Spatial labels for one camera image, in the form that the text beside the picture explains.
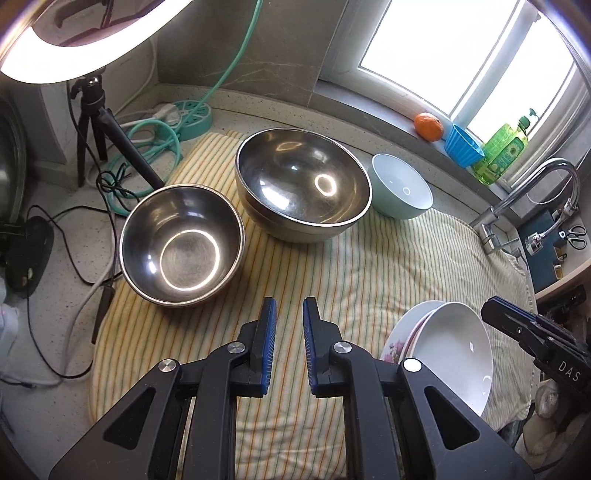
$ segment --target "black clamp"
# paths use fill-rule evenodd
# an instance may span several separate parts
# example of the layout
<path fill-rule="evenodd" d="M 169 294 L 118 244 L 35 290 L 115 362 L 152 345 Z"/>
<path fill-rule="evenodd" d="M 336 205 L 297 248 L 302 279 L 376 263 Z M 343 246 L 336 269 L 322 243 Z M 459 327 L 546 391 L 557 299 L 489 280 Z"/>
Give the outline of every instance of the black clamp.
<path fill-rule="evenodd" d="M 343 397 L 347 478 L 532 480 L 525 461 L 425 365 L 374 359 L 304 301 L 312 393 Z"/>
<path fill-rule="evenodd" d="M 584 410 L 591 408 L 591 353 L 586 343 L 541 315 L 492 297 L 481 310 L 482 321 L 519 342 L 534 365 L 565 388 Z"/>
<path fill-rule="evenodd" d="M 262 398 L 271 380 L 277 304 L 206 359 L 162 360 L 57 463 L 50 480 L 174 480 L 191 399 L 183 478 L 235 477 L 236 398 Z"/>

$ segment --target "stainless steel bowl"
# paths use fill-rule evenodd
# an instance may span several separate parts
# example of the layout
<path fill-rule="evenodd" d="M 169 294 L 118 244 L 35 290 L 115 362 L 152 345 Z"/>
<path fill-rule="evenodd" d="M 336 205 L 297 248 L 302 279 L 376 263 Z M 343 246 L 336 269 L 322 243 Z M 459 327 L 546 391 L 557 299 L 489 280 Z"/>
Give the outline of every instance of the stainless steel bowl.
<path fill-rule="evenodd" d="M 119 243 L 121 269 L 143 298 L 167 307 L 205 301 L 239 267 L 244 226 L 222 194 L 202 185 L 165 187 L 127 217 Z"/>
<path fill-rule="evenodd" d="M 306 130 L 254 134 L 238 149 L 235 167 L 248 215 L 287 242 L 338 235 L 371 204 L 371 184 L 361 163 L 334 140 Z"/>

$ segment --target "striped towel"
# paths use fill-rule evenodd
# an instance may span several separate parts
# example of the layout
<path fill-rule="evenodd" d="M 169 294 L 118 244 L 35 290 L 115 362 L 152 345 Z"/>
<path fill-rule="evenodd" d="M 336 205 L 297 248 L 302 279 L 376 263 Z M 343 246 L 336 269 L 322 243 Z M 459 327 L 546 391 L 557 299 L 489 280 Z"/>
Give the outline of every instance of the striped towel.
<path fill-rule="evenodd" d="M 370 209 L 320 244 L 276 240 L 239 204 L 233 156 L 242 138 L 237 132 L 205 135 L 171 179 L 213 187 L 237 207 L 247 238 L 242 269 L 214 300 L 185 309 L 158 307 L 119 283 L 96 345 L 91 418 L 100 418 L 159 360 L 195 361 L 234 340 L 245 322 L 258 318 L 263 297 L 271 296 L 278 303 L 271 386 L 263 399 L 239 399 L 237 478 L 344 476 L 342 401 L 318 400 L 308 386 L 304 298 L 317 297 L 322 318 L 378 357 L 400 317 L 424 300 L 461 301 L 479 312 L 500 295 L 533 311 L 529 275 L 509 255 L 484 255 L 467 224 L 434 209 L 408 221 Z M 484 418 L 499 429 L 525 417 L 537 373 L 516 342 L 492 328 L 488 333 L 495 371 Z"/>

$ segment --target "tangerine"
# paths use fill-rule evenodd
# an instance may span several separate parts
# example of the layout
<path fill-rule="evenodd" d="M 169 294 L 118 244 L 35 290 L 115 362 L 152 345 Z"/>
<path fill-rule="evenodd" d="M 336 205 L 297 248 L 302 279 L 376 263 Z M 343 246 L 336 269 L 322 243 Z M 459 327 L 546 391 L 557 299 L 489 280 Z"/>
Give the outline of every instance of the tangerine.
<path fill-rule="evenodd" d="M 420 113 L 414 118 L 414 129 L 429 142 L 436 142 L 443 137 L 443 125 L 430 113 Z"/>

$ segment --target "teal hose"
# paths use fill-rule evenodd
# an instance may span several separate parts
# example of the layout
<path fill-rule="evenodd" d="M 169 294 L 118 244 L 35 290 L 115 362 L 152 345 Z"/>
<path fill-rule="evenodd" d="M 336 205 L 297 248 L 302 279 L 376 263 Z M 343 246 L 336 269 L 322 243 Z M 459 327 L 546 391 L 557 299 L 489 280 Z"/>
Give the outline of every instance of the teal hose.
<path fill-rule="evenodd" d="M 155 162 L 156 159 L 165 150 L 169 150 L 174 153 L 174 163 L 173 163 L 173 168 L 171 169 L 170 173 L 172 173 L 172 171 L 181 162 L 181 160 L 183 159 L 183 155 L 181 152 L 180 142 L 178 140 L 180 130 L 182 129 L 184 124 L 193 117 L 193 114 L 196 113 L 203 106 L 203 104 L 211 98 L 211 96 L 217 91 L 218 88 L 220 88 L 220 86 L 223 84 L 223 82 L 225 82 L 226 79 L 228 78 L 228 76 L 232 73 L 232 71 L 234 70 L 236 65 L 238 65 L 238 62 L 240 61 L 240 59 L 244 55 L 244 52 L 246 51 L 248 43 L 251 40 L 252 34 L 254 33 L 256 23 L 259 18 L 259 14 L 261 13 L 262 3 L 263 3 L 263 0 L 256 0 L 256 5 L 255 5 L 254 12 L 252 13 L 251 22 L 248 25 L 248 29 L 247 29 L 246 34 L 244 36 L 244 40 L 242 40 L 242 45 L 240 45 L 240 49 L 238 50 L 238 53 L 234 57 L 234 60 L 232 60 L 231 64 L 228 66 L 228 68 L 223 73 L 223 75 L 219 78 L 219 80 L 216 82 L 216 84 L 209 89 L 209 91 L 201 98 L 201 100 L 199 100 L 199 102 L 197 103 L 195 108 L 193 108 L 187 115 L 185 115 L 184 118 L 174 128 L 165 124 L 164 122 L 161 122 L 160 120 L 146 119 L 144 121 L 137 123 L 136 125 L 134 125 L 134 127 L 131 130 L 129 130 L 129 132 L 127 133 L 127 136 L 129 138 L 132 138 L 135 135 L 135 133 L 138 130 L 140 130 L 142 127 L 144 127 L 145 125 L 159 125 L 161 127 L 165 127 L 165 130 L 170 134 L 170 137 L 168 140 L 161 141 L 161 142 L 146 142 L 145 144 L 139 145 L 140 148 L 141 147 L 152 147 L 142 153 L 142 155 L 144 156 L 144 158 L 146 159 L 148 164 L 152 164 L 153 162 Z M 122 158 L 123 158 L 122 155 L 117 155 L 116 157 L 114 157 L 107 164 L 106 169 L 112 171 L 115 168 L 115 166 L 121 161 Z M 123 158 L 122 164 L 125 165 L 125 167 L 130 167 L 129 162 L 124 158 Z M 170 173 L 164 179 L 164 183 L 166 183 L 168 181 L 168 178 L 170 177 Z M 135 195 L 138 198 L 142 198 L 142 197 L 145 197 L 146 195 L 150 194 L 152 191 L 153 191 L 152 189 L 146 189 L 146 190 L 142 190 L 140 192 L 135 192 Z M 109 193 L 107 195 L 107 201 L 109 202 L 110 207 L 118 215 L 122 215 L 122 216 L 129 215 L 129 212 L 127 210 L 125 210 L 123 207 L 121 207 L 119 201 L 115 199 L 115 195 L 117 195 L 120 199 L 128 197 L 127 195 L 125 195 L 119 191 L 115 191 L 115 193 Z"/>

